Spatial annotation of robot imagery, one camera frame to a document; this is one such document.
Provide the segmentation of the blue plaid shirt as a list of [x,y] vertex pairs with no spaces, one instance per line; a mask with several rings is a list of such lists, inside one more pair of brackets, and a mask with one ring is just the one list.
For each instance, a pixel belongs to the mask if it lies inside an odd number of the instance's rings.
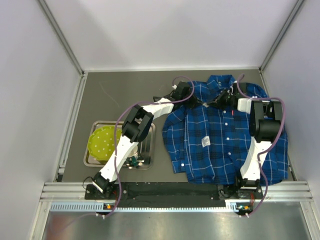
[[[193,81],[194,95],[203,103],[211,102],[234,81],[232,75]],[[162,138],[173,173],[185,173],[193,184],[234,184],[251,144],[249,118],[232,107],[221,110],[204,105],[192,109],[182,105],[170,113]],[[283,133],[262,166],[268,184],[288,179],[288,166],[288,139]]]

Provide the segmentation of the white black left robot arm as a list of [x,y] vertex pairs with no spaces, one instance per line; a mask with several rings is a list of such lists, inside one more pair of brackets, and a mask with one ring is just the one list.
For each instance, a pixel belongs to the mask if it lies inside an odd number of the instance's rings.
[[99,192],[106,196],[111,194],[125,160],[148,136],[153,120],[170,114],[183,105],[194,107],[198,101],[194,92],[195,85],[192,80],[173,83],[169,94],[154,96],[152,102],[137,102],[120,115],[114,126],[114,151],[108,154],[110,158],[92,180]]

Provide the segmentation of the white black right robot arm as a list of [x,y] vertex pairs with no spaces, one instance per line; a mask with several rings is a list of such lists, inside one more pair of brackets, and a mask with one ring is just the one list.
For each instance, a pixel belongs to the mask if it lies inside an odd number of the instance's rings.
[[249,96],[249,84],[235,81],[208,104],[224,110],[227,107],[248,114],[250,147],[244,164],[235,179],[238,192],[259,192],[261,177],[267,184],[263,164],[268,152],[276,145],[284,131],[285,104],[276,97]]

